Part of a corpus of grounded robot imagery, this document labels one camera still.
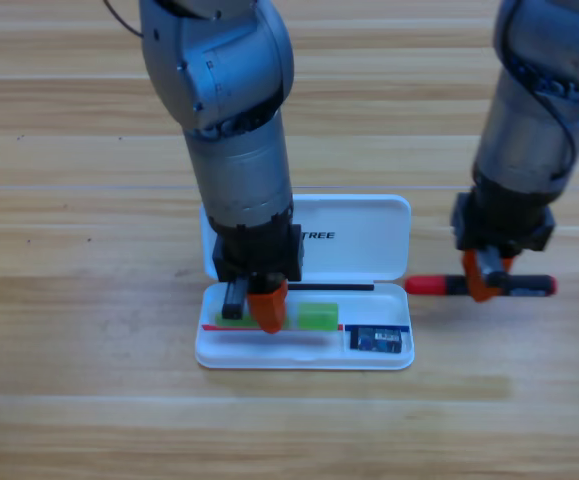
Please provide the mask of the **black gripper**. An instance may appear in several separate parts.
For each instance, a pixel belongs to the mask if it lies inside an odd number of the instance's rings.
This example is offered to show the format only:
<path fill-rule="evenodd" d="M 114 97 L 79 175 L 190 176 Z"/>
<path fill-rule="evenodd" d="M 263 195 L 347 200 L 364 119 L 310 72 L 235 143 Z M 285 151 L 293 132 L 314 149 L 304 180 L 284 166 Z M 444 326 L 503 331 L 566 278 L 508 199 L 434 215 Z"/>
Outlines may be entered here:
<path fill-rule="evenodd" d="M 473 174 L 474 185 L 460 193 L 451 226 L 469 295 L 478 303 L 500 294 L 513 262 L 525 250 L 545 249 L 555 228 L 553 193 L 522 193 Z"/>
<path fill-rule="evenodd" d="M 287 317 L 288 281 L 300 281 L 304 258 L 302 229 L 286 209 L 258 226 L 227 227 L 209 220 L 217 234 L 212 260 L 218 280 L 227 285 L 222 316 L 249 314 L 262 331 L 278 333 Z"/>

